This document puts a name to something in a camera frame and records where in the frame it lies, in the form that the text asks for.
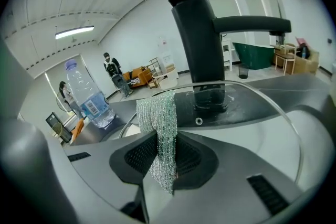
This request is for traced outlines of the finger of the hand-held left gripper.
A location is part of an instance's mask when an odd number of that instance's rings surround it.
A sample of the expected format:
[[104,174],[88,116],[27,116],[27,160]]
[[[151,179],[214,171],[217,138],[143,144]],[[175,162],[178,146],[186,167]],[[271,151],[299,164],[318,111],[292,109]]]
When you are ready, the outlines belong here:
[[1,119],[1,175],[5,209],[21,223],[77,223],[57,178],[43,133],[17,119]]
[[17,117],[33,78],[1,39],[1,117]]

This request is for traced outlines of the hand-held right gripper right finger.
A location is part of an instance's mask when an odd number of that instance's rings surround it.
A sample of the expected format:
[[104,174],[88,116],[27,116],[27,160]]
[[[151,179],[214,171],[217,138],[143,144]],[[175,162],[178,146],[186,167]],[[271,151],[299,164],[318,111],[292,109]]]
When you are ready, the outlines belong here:
[[169,194],[145,177],[150,223],[270,223],[289,218],[288,210],[302,190],[288,176],[251,150],[205,136],[180,132],[188,143],[205,146],[208,181],[195,189]]

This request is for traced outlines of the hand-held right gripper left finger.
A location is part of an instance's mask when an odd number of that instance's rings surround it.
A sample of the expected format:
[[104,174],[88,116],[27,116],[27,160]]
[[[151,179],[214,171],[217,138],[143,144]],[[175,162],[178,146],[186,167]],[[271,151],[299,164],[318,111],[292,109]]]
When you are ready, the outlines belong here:
[[142,174],[124,158],[151,134],[62,148],[52,139],[52,164],[74,223],[149,223]]

